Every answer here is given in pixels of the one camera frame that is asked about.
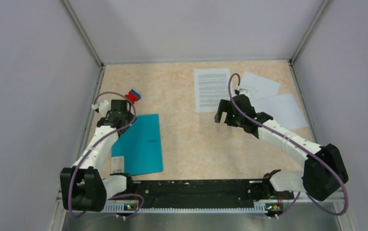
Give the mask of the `white paper sheet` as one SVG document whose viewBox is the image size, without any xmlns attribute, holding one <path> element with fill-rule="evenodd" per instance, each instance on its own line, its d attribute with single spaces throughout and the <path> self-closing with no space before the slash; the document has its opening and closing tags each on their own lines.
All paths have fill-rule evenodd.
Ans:
<svg viewBox="0 0 368 231">
<path fill-rule="evenodd" d="M 256 112 L 265 112 L 288 130 L 295 130 L 308 126 L 292 94 L 278 94 L 253 100 L 252 106 Z"/>
<path fill-rule="evenodd" d="M 241 78 L 240 88 L 246 90 L 252 99 L 260 99 L 276 95 L 280 83 L 251 72 L 245 72 Z"/>
</svg>

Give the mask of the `printed text paper sheet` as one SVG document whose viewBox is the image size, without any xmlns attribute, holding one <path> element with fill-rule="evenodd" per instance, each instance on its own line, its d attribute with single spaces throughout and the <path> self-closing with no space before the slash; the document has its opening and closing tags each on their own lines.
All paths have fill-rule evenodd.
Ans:
<svg viewBox="0 0 368 231">
<path fill-rule="evenodd" d="M 195 108 L 197 113 L 216 112 L 221 99 L 229 99 L 228 68 L 195 69 Z"/>
</svg>

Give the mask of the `teal folder black inside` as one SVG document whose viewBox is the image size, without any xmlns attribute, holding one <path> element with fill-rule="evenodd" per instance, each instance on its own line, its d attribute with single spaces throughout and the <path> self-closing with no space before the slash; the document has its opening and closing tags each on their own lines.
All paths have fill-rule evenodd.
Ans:
<svg viewBox="0 0 368 231">
<path fill-rule="evenodd" d="M 110 173 L 134 176 L 163 170 L 159 115 L 139 115 L 112 146 Z"/>
</svg>

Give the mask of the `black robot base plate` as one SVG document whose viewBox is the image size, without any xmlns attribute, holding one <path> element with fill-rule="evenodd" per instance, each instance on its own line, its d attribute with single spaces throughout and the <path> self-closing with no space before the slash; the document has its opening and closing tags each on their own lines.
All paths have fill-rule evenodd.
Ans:
<svg viewBox="0 0 368 231">
<path fill-rule="evenodd" d="M 127 210 L 144 208 L 247 208 L 265 203 L 266 210 L 295 198 L 291 191 L 277 192 L 268 178 L 231 180 L 136 180 L 128 185 Z"/>
</svg>

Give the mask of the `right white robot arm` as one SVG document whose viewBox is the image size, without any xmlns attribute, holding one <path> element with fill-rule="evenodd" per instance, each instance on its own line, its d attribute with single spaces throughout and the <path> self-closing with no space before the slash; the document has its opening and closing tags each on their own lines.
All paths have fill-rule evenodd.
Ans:
<svg viewBox="0 0 368 231">
<path fill-rule="evenodd" d="M 279 148 L 295 160 L 301 171 L 275 171 L 262 185 L 268 198 L 276 198 L 282 191 L 303 192 L 324 201 L 337 191 L 349 177 L 340 150 L 333 144 L 322 146 L 287 130 L 265 112 L 255 112 L 246 95 L 231 100 L 221 99 L 214 117 L 220 123 L 242 128 L 246 133 Z"/>
</svg>

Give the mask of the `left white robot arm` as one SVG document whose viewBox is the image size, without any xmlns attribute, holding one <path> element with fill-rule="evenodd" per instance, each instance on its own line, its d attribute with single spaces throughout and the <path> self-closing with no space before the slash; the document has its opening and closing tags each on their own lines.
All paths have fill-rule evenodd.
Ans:
<svg viewBox="0 0 368 231">
<path fill-rule="evenodd" d="M 105 203 L 118 194 L 123 199 L 132 197 L 134 186 L 125 173 L 100 175 L 112 146 L 127 131 L 136 118 L 128 100 L 102 100 L 94 109 L 102 115 L 94 135 L 80 158 L 60 172 L 60 185 L 65 210 L 100 212 Z"/>
</svg>

